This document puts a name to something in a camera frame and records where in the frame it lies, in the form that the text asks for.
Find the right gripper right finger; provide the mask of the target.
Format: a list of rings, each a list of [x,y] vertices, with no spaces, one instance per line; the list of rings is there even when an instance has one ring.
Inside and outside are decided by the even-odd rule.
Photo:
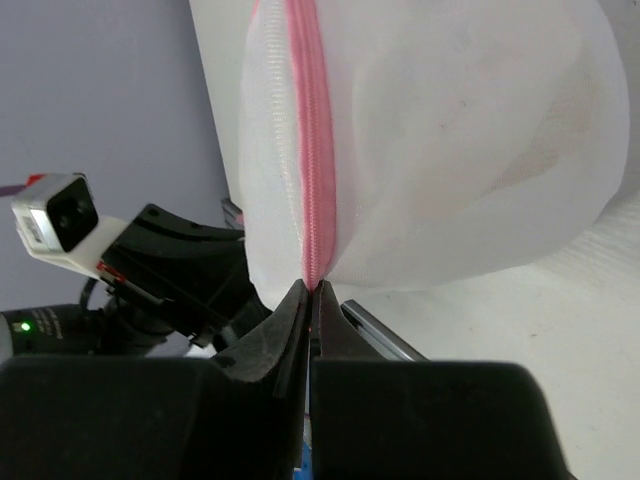
[[[331,283],[321,281],[311,297],[310,379],[377,380],[384,358],[349,322]]]

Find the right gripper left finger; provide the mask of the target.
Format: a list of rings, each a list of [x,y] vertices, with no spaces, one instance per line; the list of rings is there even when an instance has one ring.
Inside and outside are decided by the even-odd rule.
[[[272,434],[272,445],[298,450],[302,443],[309,349],[310,293],[297,280],[276,309],[252,331],[215,357],[234,363],[225,376],[222,418],[251,437]]]

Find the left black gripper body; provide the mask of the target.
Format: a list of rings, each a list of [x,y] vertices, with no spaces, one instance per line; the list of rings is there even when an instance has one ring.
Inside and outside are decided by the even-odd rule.
[[[211,227],[147,205],[101,254],[109,299],[79,306],[89,354],[144,356],[178,333],[221,351],[270,315],[249,279],[244,232]]]

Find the white mesh laundry bag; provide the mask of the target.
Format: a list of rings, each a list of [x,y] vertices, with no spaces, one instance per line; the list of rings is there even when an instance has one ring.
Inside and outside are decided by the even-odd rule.
[[[622,183],[630,106],[596,1],[260,1],[239,181],[249,275],[425,290],[549,255]]]

